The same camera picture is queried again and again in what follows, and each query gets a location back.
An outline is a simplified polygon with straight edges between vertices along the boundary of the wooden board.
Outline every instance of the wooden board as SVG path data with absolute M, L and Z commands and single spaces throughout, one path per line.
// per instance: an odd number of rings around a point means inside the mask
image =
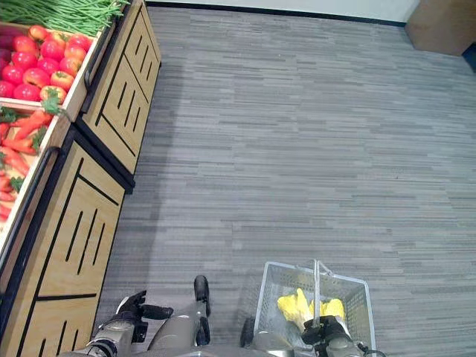
M 76 346 L 88 342 L 123 195 L 73 143 L 28 260 L 1 356 L 55 356 L 70 350 L 74 339 Z
M 124 20 L 91 108 L 83 120 L 130 173 L 135 172 L 161 57 L 145 4 Z

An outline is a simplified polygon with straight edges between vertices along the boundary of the green bean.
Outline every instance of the green bean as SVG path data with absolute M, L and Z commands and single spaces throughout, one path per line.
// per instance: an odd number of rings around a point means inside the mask
M 96 36 L 127 0 L 0 0 L 0 21 Z

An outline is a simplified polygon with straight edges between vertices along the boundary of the baseboard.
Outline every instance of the baseboard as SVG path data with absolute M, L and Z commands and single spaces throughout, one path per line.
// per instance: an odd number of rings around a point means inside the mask
M 463 52 L 463 57 L 471 66 L 473 72 L 476 73 L 476 42 L 473 42 L 473 44 Z
M 313 17 L 316 19 L 331 19 L 331 20 L 341 20 L 341 21 L 364 22 L 368 24 L 396 26 L 398 28 L 403 28 L 406 24 L 406 22 L 368 19 L 366 17 L 332 15 L 330 13 L 307 13 L 305 11 L 263 9 L 259 7 L 240 7 L 240 6 L 211 5 L 211 4 L 189 4 L 185 2 L 167 2 L 167 1 L 146 1 L 146 4 L 147 6 L 156 6 L 156 7 L 180 7 L 180 8 L 186 8 L 186 9 L 224 10 L 224 11 L 237 11 L 241 13 L 264 13 L 267 15 Z

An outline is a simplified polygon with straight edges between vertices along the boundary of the red tomato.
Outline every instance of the red tomato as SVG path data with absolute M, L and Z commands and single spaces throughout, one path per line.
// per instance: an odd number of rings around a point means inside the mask
M 69 91 L 73 85 L 74 77 L 63 71 L 56 71 L 51 75 L 51 84 L 63 88 L 65 91 Z
M 91 43 L 92 41 L 88 37 L 80 33 L 75 33 L 74 35 L 71 35 L 68 40 L 68 46 L 81 47 L 86 52 L 88 52 L 89 48 L 91 47 Z
M 84 48 L 81 48 L 79 46 L 66 46 L 65 57 L 78 58 L 78 60 L 82 62 L 84 60 L 84 57 L 86 57 L 86 51 L 84 51 Z
M 17 86 L 23 83 L 23 70 L 16 65 L 7 65 L 1 71 L 1 78 Z
M 38 55 L 36 43 L 26 36 L 17 36 L 13 38 L 13 49 L 17 52 L 31 52 L 35 56 Z
M 23 70 L 36 66 L 38 60 L 31 52 L 13 52 L 12 62 Z
M 13 90 L 13 97 L 23 100 L 39 100 L 39 88 L 33 84 L 20 84 Z
M 23 74 L 23 83 L 33 84 L 41 89 L 50 84 L 50 76 L 48 76 L 42 69 L 30 68 Z
M 50 36 L 48 36 L 45 39 L 45 41 L 48 41 L 48 40 L 55 41 L 61 47 L 61 49 L 64 51 L 65 48 L 66 48 L 66 41 L 69 40 L 69 36 L 66 36 L 65 34 L 60 33 L 60 32 L 52 32 L 50 34 Z
M 51 76 L 54 72 L 60 69 L 60 64 L 52 58 L 41 58 L 36 67 L 45 71 L 48 76 Z
M 15 28 L 13 26 L 8 26 L 8 25 L 0 25 L 0 35 L 15 37 L 15 36 L 22 36 L 24 35 L 24 33 L 19 28 Z
M 28 29 L 28 37 L 34 41 L 43 42 L 49 36 L 49 32 L 43 26 L 33 25 Z
M 0 80 L 0 97 L 12 98 L 15 86 L 6 80 Z
M 0 58 L 0 79 L 1 79 L 1 72 L 3 71 L 3 68 L 8 66 L 8 62 L 5 61 L 3 58 Z
M 13 36 L 10 35 L 0 35 L 0 48 L 5 48 L 7 50 L 13 50 Z
M 77 72 L 80 70 L 83 63 L 78 60 L 78 58 L 70 57 L 63 58 L 59 63 L 59 68 L 61 71 L 70 74 L 73 77 L 76 77 Z
M 9 62 L 12 59 L 12 53 L 5 48 L 0 48 L 0 58 Z
M 44 58 L 52 58 L 56 61 L 60 61 L 64 57 L 61 46 L 52 39 L 47 39 L 42 43 L 41 53 Z
M 39 97 L 43 100 L 47 100 L 50 92 L 55 91 L 58 94 L 58 99 L 59 99 L 59 104 L 62 104 L 62 102 L 65 101 L 66 98 L 66 91 L 58 86 L 45 86 L 42 88 L 42 90 L 39 93 Z

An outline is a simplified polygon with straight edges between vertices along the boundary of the white wire basket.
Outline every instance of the white wire basket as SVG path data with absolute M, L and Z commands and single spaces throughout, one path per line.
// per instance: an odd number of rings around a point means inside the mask
M 373 329 L 372 307 L 367 283 L 353 277 L 332 273 L 324 264 L 311 260 L 303 266 L 291 266 L 267 262 L 261 283 L 254 333 L 275 332 L 282 335 L 292 346 L 309 349 L 300 337 L 299 329 L 283 316 L 277 307 L 277 299 L 294 294 L 302 288 L 310 302 L 326 302 L 338 298 L 344 303 L 346 325 L 351 339 L 362 341 L 374 350 L 376 348 Z M 319 322 L 319 308 L 314 309 L 314 325 Z

